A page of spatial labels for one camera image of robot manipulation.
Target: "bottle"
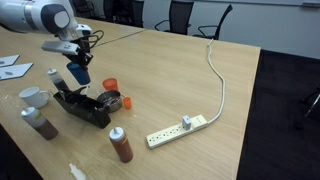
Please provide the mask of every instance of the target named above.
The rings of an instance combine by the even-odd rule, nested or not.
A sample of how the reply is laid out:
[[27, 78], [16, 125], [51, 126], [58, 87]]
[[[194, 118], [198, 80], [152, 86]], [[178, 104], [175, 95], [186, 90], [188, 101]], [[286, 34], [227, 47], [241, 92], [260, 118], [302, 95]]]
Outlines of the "bottle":
[[58, 90], [69, 90], [69, 87], [64, 82], [63, 78], [61, 77], [60, 73], [56, 69], [49, 68], [48, 76], [53, 82], [53, 84], [56, 86]]
[[46, 140], [58, 135], [57, 129], [34, 107], [23, 107], [21, 117]]
[[121, 127], [115, 127], [109, 133], [110, 141], [116, 150], [120, 161], [127, 163], [133, 158], [128, 137]]

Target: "power strip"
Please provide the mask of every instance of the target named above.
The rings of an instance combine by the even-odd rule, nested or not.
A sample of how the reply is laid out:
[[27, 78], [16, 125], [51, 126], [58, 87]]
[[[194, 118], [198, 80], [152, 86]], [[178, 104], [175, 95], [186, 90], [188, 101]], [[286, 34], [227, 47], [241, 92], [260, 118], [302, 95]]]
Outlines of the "power strip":
[[156, 148], [158, 146], [161, 146], [162, 144], [168, 143], [170, 141], [173, 141], [175, 139], [178, 139], [182, 136], [185, 136], [187, 134], [190, 134], [208, 126], [208, 122], [204, 119], [202, 115], [198, 115], [191, 118], [190, 122], [191, 126], [188, 130], [186, 130], [187, 128], [183, 127], [184, 123], [179, 123], [177, 125], [148, 135], [147, 142], [149, 148]]

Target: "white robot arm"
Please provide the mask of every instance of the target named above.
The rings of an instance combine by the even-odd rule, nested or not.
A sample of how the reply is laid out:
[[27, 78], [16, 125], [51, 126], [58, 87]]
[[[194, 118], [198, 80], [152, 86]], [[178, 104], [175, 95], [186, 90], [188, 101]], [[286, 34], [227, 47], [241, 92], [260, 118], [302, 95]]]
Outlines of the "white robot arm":
[[92, 34], [78, 24], [68, 0], [0, 0], [0, 26], [19, 33], [54, 34], [58, 41], [46, 41], [45, 51], [59, 52], [87, 70], [92, 59], [82, 38]]

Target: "white wall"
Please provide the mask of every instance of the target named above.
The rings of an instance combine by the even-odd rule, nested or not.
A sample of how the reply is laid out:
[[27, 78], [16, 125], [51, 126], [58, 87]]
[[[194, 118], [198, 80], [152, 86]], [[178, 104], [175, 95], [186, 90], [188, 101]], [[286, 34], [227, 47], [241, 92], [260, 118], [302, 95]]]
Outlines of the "white wall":
[[[103, 15], [103, 0], [92, 2], [97, 14]], [[144, 27], [154, 29], [155, 24], [168, 19], [169, 5], [170, 0], [145, 0]], [[218, 24], [227, 6], [228, 3], [195, 2], [189, 35], [199, 34], [198, 26]], [[232, 6], [220, 40], [320, 59], [320, 8], [241, 3]]]

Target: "blue object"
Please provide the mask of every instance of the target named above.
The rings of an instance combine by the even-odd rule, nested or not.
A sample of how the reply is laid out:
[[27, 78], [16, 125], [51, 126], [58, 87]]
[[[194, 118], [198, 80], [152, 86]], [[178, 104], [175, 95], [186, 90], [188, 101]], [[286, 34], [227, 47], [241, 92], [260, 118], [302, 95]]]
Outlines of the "blue object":
[[88, 71], [83, 70], [79, 64], [70, 62], [67, 64], [67, 68], [80, 85], [86, 85], [90, 83], [91, 80]]

